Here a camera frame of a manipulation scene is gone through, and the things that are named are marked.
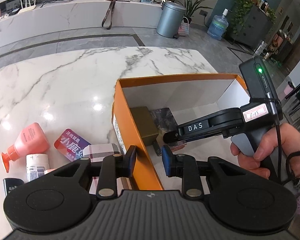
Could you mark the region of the right hand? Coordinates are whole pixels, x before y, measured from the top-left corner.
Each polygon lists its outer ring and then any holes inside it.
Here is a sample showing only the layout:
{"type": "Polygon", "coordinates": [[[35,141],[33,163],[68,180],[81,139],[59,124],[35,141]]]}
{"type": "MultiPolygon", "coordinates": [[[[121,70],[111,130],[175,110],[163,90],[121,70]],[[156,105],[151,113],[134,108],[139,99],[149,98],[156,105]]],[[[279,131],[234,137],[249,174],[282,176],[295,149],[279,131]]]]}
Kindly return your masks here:
{"type": "MultiPolygon", "coordinates": [[[[294,152],[300,151],[300,133],[292,125],[283,123],[280,125],[281,133],[281,145],[282,150],[286,155],[290,155],[294,152]]],[[[244,155],[236,145],[230,145],[230,151],[232,155],[238,159],[238,164],[241,168],[244,168],[254,174],[262,176],[268,179],[270,171],[260,166],[261,161],[269,156],[275,148],[277,148],[277,134],[276,129],[272,128],[266,134],[263,135],[257,151],[253,157],[247,157],[244,155]]],[[[290,160],[290,167],[295,176],[300,176],[300,156],[293,157],[290,160]]]]}

